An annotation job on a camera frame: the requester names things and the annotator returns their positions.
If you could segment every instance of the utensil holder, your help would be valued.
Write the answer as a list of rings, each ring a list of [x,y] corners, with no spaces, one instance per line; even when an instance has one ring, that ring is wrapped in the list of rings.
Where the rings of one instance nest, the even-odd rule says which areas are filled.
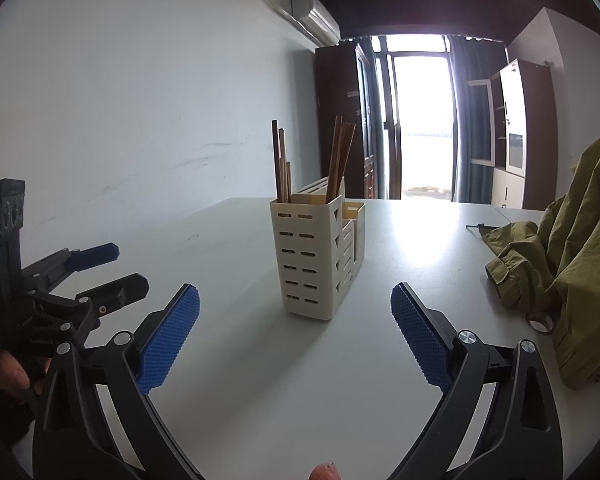
[[[365,205],[294,194],[270,210],[283,306],[330,320],[365,257]]]

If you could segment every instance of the white wall-mounted air conditioner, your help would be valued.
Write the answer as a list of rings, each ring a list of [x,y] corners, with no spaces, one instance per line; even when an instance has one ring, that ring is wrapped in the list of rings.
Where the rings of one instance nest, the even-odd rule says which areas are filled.
[[[325,45],[340,42],[340,27],[318,0],[291,0],[294,18]]]

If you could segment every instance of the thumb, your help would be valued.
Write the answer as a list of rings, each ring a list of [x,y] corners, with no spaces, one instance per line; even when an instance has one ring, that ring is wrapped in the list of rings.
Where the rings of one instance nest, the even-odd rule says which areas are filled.
[[[316,467],[311,476],[309,476],[309,480],[342,480],[340,478],[340,473],[336,469],[336,465],[333,462],[329,462],[327,464],[320,464]]]

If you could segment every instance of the olive green cloth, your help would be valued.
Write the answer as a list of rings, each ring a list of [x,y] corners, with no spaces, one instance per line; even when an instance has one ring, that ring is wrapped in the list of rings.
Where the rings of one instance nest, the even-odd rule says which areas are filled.
[[[569,192],[539,226],[515,222],[480,234],[498,255],[486,269],[503,307],[560,309],[560,376],[579,388],[600,367],[600,139],[582,154]]]

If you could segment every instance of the cabinet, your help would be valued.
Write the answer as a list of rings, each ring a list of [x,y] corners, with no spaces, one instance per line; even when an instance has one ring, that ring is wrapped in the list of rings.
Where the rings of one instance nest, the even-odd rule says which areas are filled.
[[[328,176],[336,116],[356,125],[344,177],[348,198],[376,198],[376,132],[371,120],[370,65],[360,46],[347,42],[315,51],[320,170]]]
[[[544,210],[555,199],[558,126],[549,67],[517,59],[492,80],[491,204]]]

